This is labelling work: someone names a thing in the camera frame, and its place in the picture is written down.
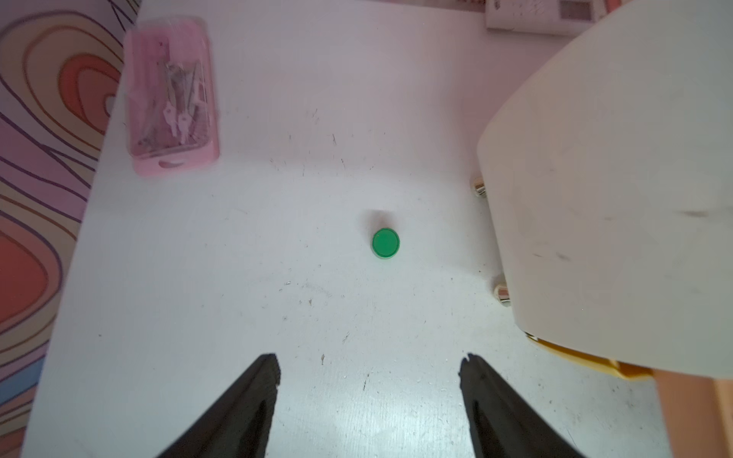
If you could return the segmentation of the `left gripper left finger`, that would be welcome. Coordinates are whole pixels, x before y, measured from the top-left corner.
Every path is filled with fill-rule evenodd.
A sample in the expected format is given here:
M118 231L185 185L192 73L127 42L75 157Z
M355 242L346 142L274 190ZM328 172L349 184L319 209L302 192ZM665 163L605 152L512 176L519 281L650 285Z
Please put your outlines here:
M264 458L280 381L276 355L261 355L160 455Z

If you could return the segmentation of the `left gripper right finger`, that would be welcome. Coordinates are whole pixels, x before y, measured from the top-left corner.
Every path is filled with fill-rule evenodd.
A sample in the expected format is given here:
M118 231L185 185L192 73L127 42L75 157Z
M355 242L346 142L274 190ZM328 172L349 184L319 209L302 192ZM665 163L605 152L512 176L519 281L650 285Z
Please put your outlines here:
M483 358L460 366L460 389L477 457L580 457Z

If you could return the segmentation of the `yellow drawer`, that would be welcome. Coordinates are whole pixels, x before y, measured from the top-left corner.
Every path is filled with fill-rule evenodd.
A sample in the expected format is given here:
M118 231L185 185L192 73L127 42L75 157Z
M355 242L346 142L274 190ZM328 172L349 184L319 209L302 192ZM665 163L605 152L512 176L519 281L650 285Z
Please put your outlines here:
M563 359L570 363L589 368L596 372L611 375L622 380L634 381L646 378L653 378L654 371L644 366L636 366L616 360L602 358L596 355L583 353L574 349L562 347L555 343L550 343L538 337L526 333L526 338L539 348Z

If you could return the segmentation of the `orange top drawer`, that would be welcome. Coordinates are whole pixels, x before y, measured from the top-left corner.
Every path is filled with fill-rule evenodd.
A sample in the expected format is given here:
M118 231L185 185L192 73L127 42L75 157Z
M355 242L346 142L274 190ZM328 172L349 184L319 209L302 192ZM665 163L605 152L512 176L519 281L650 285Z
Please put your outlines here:
M654 372L670 448L675 457L732 455L732 382Z

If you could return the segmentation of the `green paint can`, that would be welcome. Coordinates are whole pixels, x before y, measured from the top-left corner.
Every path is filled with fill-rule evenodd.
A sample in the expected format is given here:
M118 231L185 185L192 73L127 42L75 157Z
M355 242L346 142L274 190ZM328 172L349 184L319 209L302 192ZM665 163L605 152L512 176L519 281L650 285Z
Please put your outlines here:
M383 260L394 257L399 252L400 245L398 233L389 227L378 229L371 239L372 252Z

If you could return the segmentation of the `cream round drawer cabinet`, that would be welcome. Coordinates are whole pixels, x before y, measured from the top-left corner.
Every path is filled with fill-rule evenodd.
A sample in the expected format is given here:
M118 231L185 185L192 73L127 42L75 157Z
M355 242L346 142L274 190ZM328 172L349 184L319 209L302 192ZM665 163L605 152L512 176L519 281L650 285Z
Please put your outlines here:
M533 74L477 147L526 334L732 375L732 5L634 1Z

